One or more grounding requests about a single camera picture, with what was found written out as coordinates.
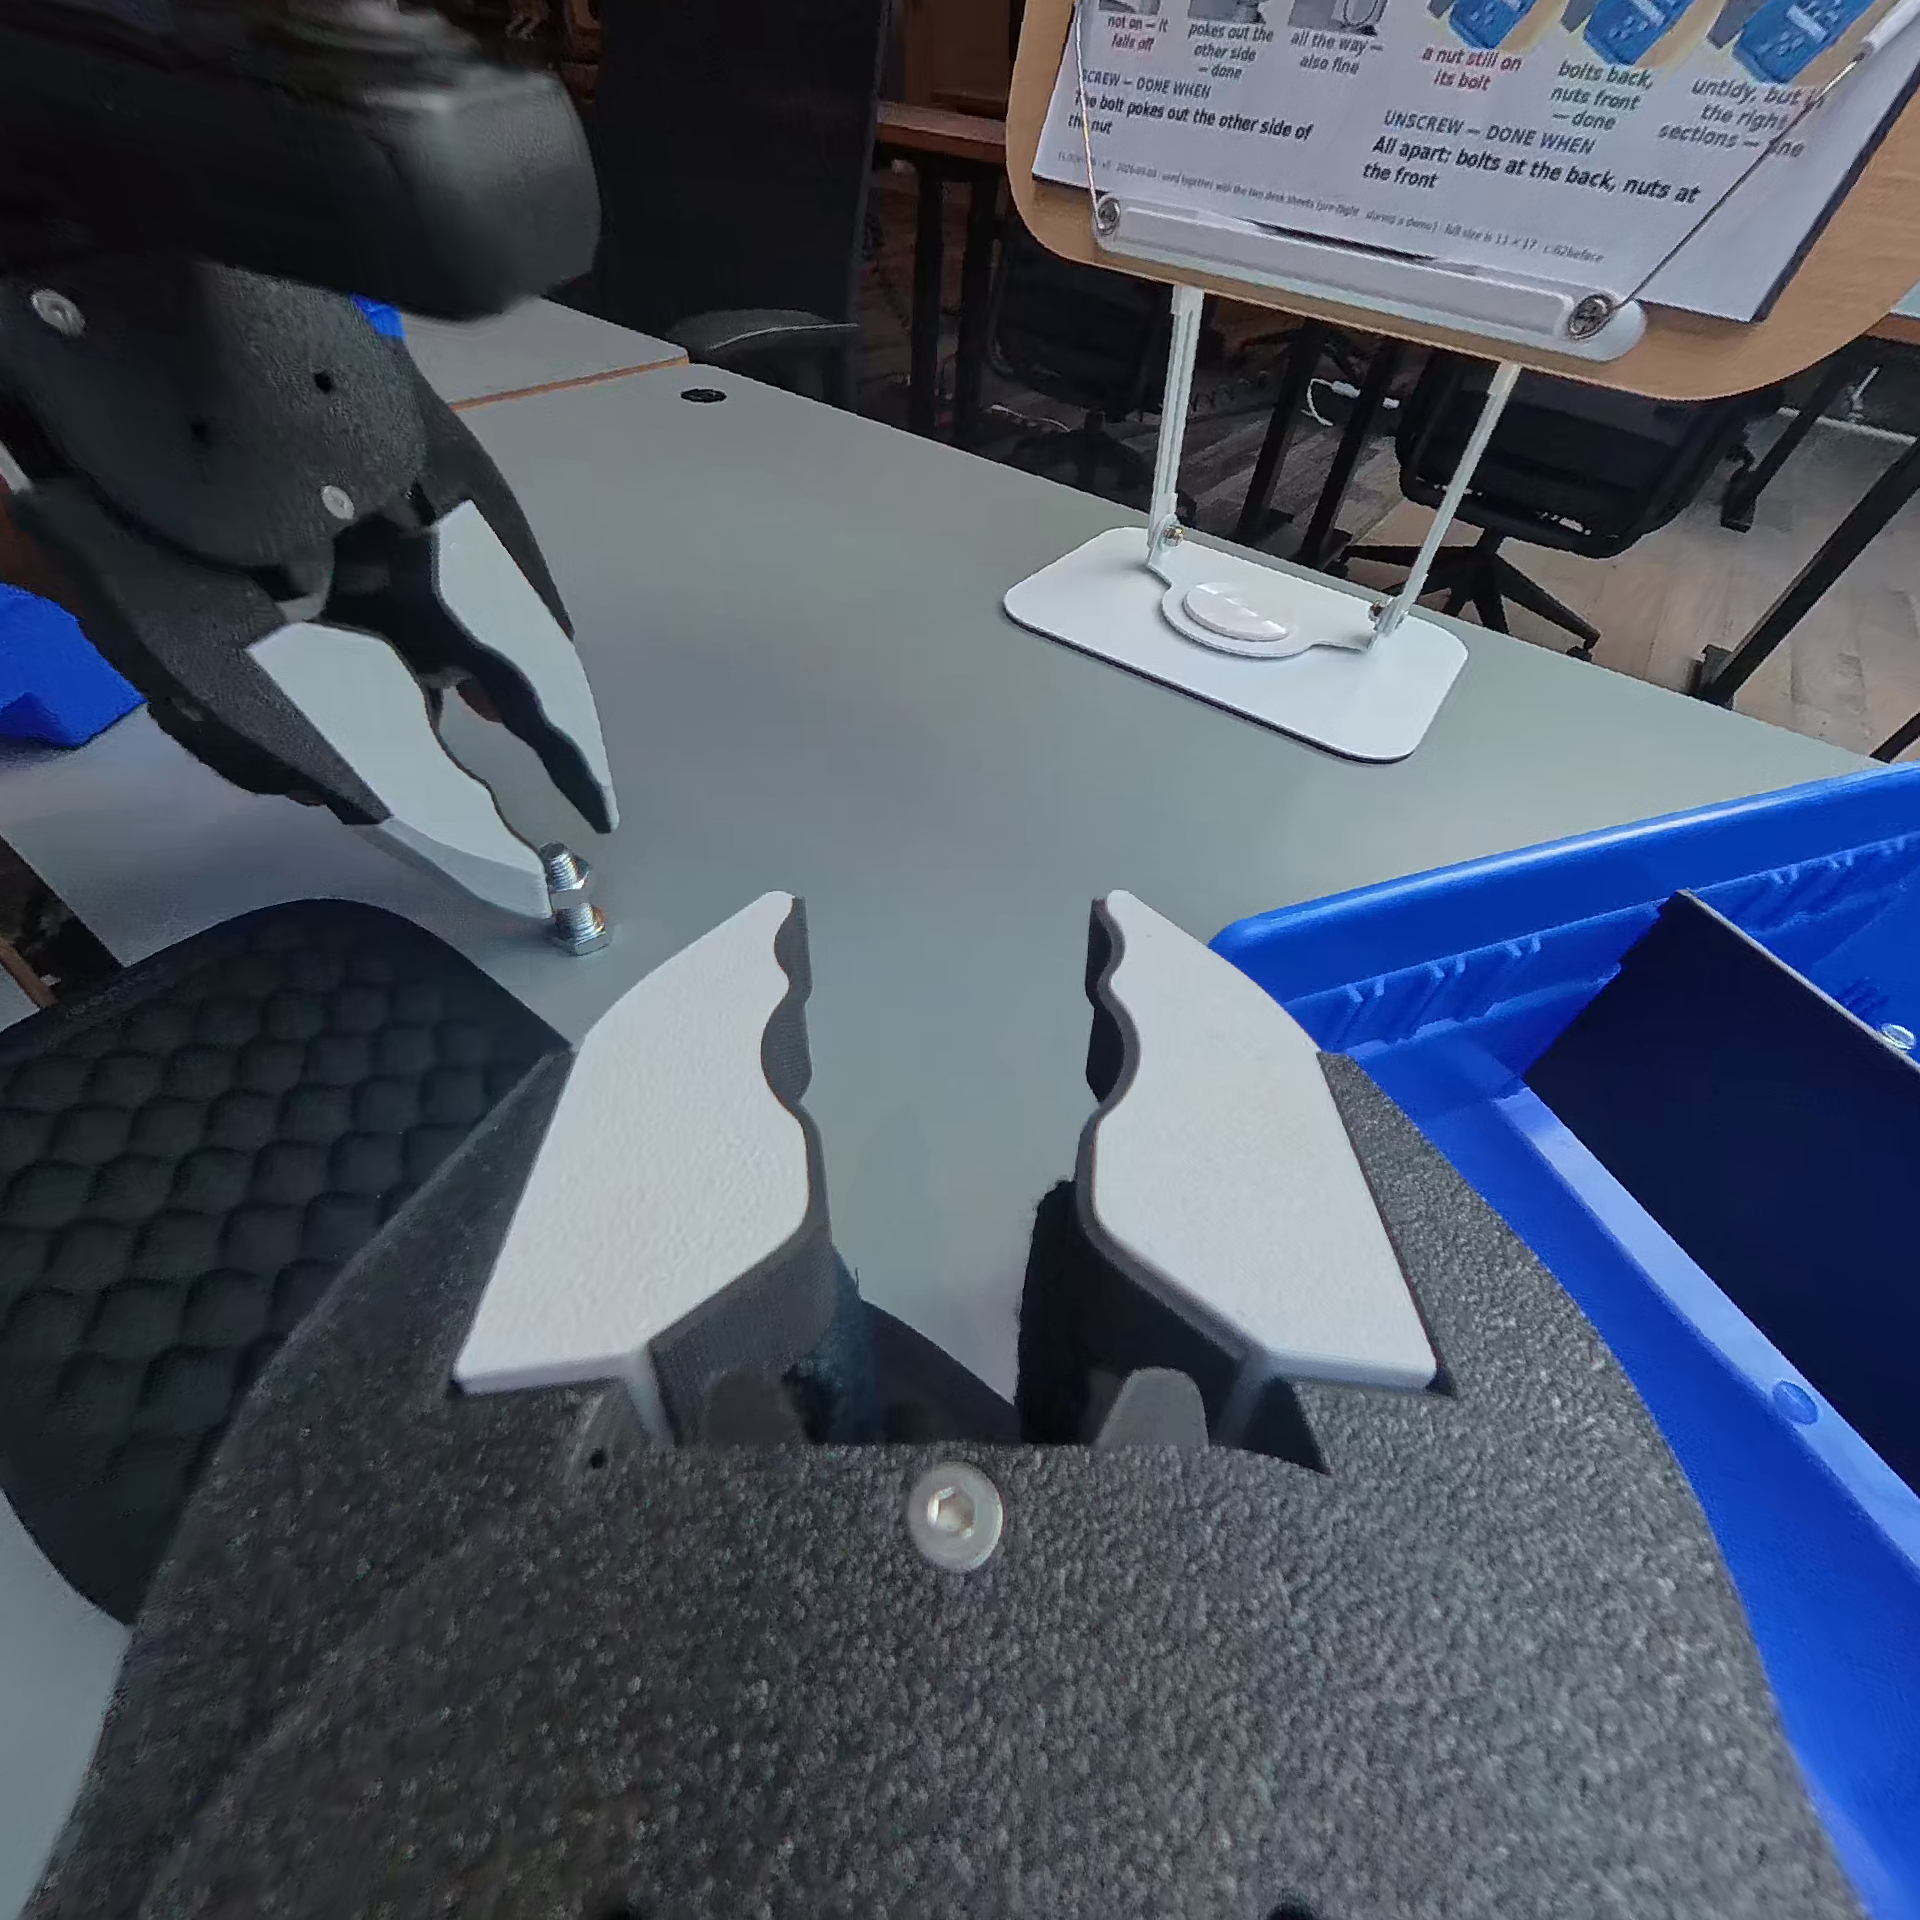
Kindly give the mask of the blue bin with black divider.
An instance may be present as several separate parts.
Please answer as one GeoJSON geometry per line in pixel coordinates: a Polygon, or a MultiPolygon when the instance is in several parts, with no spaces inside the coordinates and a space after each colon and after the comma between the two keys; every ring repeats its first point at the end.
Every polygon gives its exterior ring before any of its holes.
{"type": "Polygon", "coordinates": [[[1918,1911],[1916,781],[1803,783],[1213,938],[1614,1348],[1871,1914],[1918,1911]]]}

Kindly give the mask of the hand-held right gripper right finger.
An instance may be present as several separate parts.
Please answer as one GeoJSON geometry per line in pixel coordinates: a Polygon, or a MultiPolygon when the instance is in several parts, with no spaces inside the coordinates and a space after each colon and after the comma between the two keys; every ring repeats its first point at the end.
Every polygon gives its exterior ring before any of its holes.
{"type": "Polygon", "coordinates": [[[1429,1396],[1443,1358],[1320,1049],[1143,898],[1087,911],[1076,1334],[1095,1373],[1181,1376],[1207,1437],[1315,1453],[1304,1384],[1429,1396]]]}

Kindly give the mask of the black mesh office chair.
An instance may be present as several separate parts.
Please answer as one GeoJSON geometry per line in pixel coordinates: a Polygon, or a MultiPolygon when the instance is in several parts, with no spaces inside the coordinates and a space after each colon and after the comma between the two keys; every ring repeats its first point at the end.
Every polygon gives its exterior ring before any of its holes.
{"type": "Polygon", "coordinates": [[[599,25],[587,308],[852,410],[888,4],[606,1],[599,25]]]}
{"type": "Polygon", "coordinates": [[[1744,457],[1744,431],[1770,415],[1786,383],[1716,400],[1652,400],[1542,372],[1522,372],[1487,438],[1454,521],[1472,544],[1443,544],[1419,590],[1444,612],[1472,607],[1506,632],[1518,606],[1574,636],[1594,658],[1600,632],[1504,558],[1533,544],[1582,560],[1616,560],[1676,518],[1722,461],[1744,457]]]}

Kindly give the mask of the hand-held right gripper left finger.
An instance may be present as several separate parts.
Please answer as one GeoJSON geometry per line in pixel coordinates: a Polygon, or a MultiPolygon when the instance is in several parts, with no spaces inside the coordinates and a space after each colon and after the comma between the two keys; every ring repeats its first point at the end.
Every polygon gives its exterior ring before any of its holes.
{"type": "Polygon", "coordinates": [[[810,928],[765,893],[573,1049],[452,1383],[624,1384],[678,1440],[733,1373],[783,1380],[837,1313],[810,1090],[810,928]]]}

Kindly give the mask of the printed instruction sheet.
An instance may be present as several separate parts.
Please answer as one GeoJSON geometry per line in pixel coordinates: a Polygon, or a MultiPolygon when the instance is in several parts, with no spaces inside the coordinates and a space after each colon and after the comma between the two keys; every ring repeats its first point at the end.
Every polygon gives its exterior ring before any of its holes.
{"type": "Polygon", "coordinates": [[[1914,93],[1916,4],[1086,4],[1032,174],[1750,321],[1914,93]]]}

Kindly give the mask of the black egg-crate foam mat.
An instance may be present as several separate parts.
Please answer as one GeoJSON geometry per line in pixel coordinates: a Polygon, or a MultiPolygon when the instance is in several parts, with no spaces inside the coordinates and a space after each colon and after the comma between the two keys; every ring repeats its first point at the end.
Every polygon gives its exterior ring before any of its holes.
{"type": "Polygon", "coordinates": [[[263,908],[5,1031],[2,1478],[130,1624],[235,1410],[564,1038],[389,910],[263,908]]]}

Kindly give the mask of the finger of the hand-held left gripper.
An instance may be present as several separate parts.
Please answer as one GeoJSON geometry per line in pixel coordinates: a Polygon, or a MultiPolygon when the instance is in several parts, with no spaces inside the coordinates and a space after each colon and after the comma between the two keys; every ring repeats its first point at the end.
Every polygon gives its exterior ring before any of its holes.
{"type": "Polygon", "coordinates": [[[618,789],[586,663],[564,622],[464,500],[429,533],[431,594],[461,636],[456,658],[550,783],[599,834],[620,822],[618,789]]]}
{"type": "Polygon", "coordinates": [[[446,748],[424,693],[389,642],[312,622],[256,639],[250,658],[376,802],[367,834],[475,900],[547,920],[539,852],[446,748]]]}

